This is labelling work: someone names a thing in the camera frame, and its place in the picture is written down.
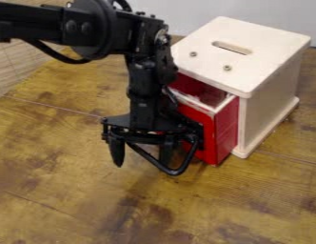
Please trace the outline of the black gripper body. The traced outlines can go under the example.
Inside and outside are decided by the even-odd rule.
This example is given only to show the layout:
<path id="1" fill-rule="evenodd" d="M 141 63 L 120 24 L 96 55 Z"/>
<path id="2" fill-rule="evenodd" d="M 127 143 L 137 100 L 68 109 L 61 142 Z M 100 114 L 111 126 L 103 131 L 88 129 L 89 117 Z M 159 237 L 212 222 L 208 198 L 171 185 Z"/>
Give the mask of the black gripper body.
<path id="1" fill-rule="evenodd" d="M 139 96 L 128 93 L 127 114 L 101 119 L 101 139 L 111 150 L 123 150 L 124 145 L 151 144 L 175 148 L 187 142 L 200 147 L 202 126 L 179 111 L 179 101 L 172 93 Z"/>

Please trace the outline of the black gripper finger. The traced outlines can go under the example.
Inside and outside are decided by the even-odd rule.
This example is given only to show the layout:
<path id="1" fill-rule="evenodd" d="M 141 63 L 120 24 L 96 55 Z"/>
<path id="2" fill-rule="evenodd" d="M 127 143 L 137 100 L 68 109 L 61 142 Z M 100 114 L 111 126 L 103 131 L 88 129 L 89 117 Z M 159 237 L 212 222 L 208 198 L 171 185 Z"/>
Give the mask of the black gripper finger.
<path id="1" fill-rule="evenodd" d="M 108 147 L 113 163 L 120 168 L 124 159 L 124 140 L 111 137 L 108 140 Z"/>
<path id="2" fill-rule="evenodd" d="M 174 149 L 175 149 L 175 143 L 172 141 L 166 141 L 159 146 L 159 165 L 162 171 L 168 167 L 171 163 Z"/>

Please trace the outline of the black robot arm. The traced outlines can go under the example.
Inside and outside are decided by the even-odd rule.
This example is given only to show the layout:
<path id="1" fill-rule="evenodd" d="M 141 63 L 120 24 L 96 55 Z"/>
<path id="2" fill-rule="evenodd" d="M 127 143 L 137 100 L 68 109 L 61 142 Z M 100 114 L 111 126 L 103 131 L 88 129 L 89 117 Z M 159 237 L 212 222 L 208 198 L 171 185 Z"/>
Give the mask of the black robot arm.
<path id="1" fill-rule="evenodd" d="M 101 119 L 101 139 L 116 166 L 131 148 L 162 172 L 182 174 L 202 146 L 202 126 L 176 111 L 164 21 L 133 12 L 125 0 L 73 0 L 65 7 L 0 2 L 0 42 L 13 39 L 73 65 L 124 57 L 129 113 Z"/>

